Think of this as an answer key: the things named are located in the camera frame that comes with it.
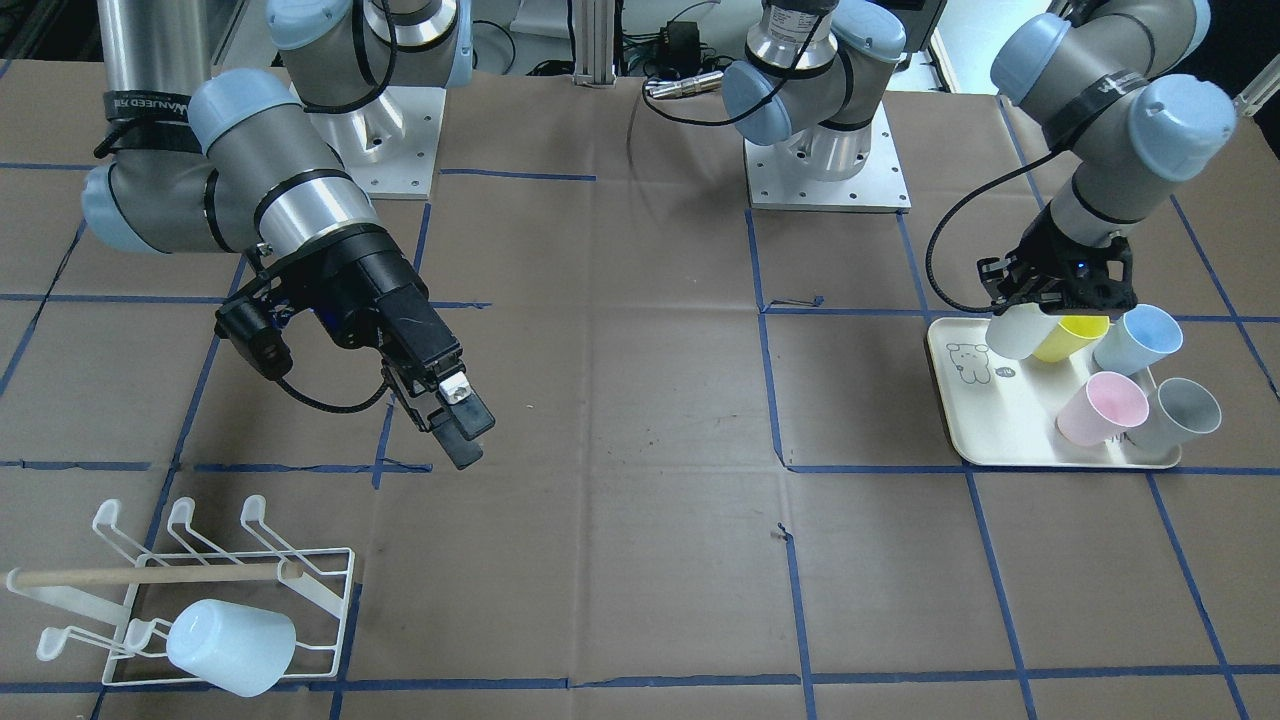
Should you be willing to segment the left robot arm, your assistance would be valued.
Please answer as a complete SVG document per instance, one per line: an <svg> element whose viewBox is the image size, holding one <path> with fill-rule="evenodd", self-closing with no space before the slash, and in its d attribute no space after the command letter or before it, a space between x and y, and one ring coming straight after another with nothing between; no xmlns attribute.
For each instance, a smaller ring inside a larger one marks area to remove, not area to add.
<svg viewBox="0 0 1280 720"><path fill-rule="evenodd" d="M1043 13L1000 49L991 79L1041 128L1047 159L1078 167L1001 258L975 268L983 313L1116 315L1137 305L1129 236L1231 137L1231 99L1178 74L1210 28L1206 1L1089 1ZM869 1L765 1L724 70L730 124L749 142L806 150L870 137L908 33Z"/></svg>

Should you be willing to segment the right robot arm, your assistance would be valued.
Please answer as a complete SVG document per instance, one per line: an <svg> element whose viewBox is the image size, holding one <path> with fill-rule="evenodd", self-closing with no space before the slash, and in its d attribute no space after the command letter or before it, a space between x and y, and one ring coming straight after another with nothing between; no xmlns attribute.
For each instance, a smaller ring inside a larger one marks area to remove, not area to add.
<svg viewBox="0 0 1280 720"><path fill-rule="evenodd" d="M470 76L466 1L270 1L289 73L214 74L201 1L99 3L109 129L82 211L127 252L230 252L255 275L215 314L260 375L287 387L288 320L312 313L342 348L381 357L381 392L458 469L494 416L463 350L351 172L404 142L390 87Z"/></svg>

